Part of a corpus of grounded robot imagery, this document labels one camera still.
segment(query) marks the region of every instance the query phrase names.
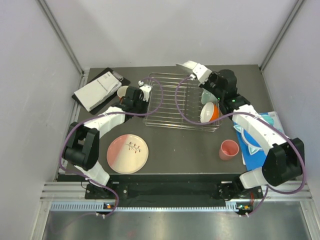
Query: pink cup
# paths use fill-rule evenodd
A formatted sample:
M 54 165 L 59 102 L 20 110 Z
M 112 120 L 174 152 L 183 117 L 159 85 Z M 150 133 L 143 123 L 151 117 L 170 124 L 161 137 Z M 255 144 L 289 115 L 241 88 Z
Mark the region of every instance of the pink cup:
M 221 143 L 219 157 L 226 161 L 232 159 L 239 153 L 239 145 L 233 140 L 225 140 Z

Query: pink plate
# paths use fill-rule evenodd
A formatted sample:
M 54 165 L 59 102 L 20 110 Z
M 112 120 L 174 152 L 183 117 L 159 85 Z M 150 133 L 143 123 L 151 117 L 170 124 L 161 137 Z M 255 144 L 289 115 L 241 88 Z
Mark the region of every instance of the pink plate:
M 120 174 L 133 174 L 147 162 L 149 149 L 139 136 L 126 134 L 117 137 L 106 152 L 106 160 L 112 170 Z

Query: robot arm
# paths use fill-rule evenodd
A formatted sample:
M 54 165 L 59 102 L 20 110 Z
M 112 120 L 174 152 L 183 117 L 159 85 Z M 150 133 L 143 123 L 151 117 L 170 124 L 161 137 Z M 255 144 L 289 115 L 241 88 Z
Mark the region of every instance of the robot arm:
M 133 117 L 125 113 L 146 113 L 151 90 L 151 86 L 147 84 L 140 88 L 129 86 L 119 103 L 100 114 L 105 117 L 86 122 L 72 134 L 64 149 L 63 158 L 88 176 L 90 180 L 106 186 L 110 176 L 98 162 L 100 138 Z M 109 115 L 108 113 L 111 112 L 118 112 L 118 114 Z M 68 132 L 76 125 L 77 122 L 72 123 Z
M 246 98 L 237 93 L 237 78 L 233 71 L 224 69 L 213 72 L 193 61 L 178 66 L 186 70 L 191 79 L 198 80 L 200 88 L 206 89 L 219 100 L 222 114 L 246 112 L 255 115 L 235 114 L 230 117 L 259 143 L 266 154 L 262 167 L 247 171 L 232 182 L 235 194 L 266 184 L 278 186 L 302 174 L 299 159 L 289 144 L 278 133 L 258 121 L 256 118 L 261 116 Z M 291 141 L 304 159 L 303 142 L 299 138 Z

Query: metal rack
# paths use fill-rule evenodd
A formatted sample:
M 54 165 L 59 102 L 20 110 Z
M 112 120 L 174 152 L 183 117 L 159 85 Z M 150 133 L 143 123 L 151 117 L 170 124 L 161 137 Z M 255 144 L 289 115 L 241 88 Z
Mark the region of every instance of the metal rack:
M 221 120 L 208 125 L 194 125 L 182 118 L 176 107 L 175 91 L 178 83 L 187 77 L 186 75 L 152 72 L 149 74 L 149 77 L 156 78 L 161 83 L 163 88 L 163 103 L 157 112 L 145 118 L 144 123 L 146 126 L 214 132 L 221 125 Z M 148 112 L 151 112 L 160 103 L 161 90 L 155 81 L 149 80 L 148 84 L 152 86 L 148 107 Z M 203 107 L 201 104 L 202 92 L 203 90 L 198 87 L 196 81 L 187 80 L 180 86 L 177 93 L 177 102 L 182 113 L 191 121 L 199 123 Z

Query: gray tabletop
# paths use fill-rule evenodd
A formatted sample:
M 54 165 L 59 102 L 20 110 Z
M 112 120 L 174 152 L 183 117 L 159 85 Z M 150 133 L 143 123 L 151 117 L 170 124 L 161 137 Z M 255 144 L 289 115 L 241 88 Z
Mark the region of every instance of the gray tabletop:
M 267 88 L 257 65 L 213 65 L 207 66 L 213 71 L 231 69 L 237 77 L 238 92 L 247 98 L 258 112 L 273 111 Z M 91 68 L 88 81 L 92 80 L 104 68 Z M 150 73 L 184 74 L 175 66 L 155 67 L 117 67 L 113 68 L 120 75 L 131 81 L 131 86 L 138 86 L 138 81 Z M 113 99 L 98 114 L 107 108 L 117 98 Z M 81 108 L 78 121 L 92 117 Z M 147 143 L 149 156 L 146 164 L 137 174 L 195 174 L 195 173 L 243 173 L 241 153 L 229 161 L 219 158 L 219 148 L 226 139 L 238 142 L 233 123 L 225 119 L 215 132 L 204 132 L 186 129 L 146 126 L 142 118 L 133 117 L 126 123 L 113 128 L 100 139 L 99 162 L 109 174 L 115 172 L 107 163 L 107 150 L 110 143 L 124 134 L 134 134 Z

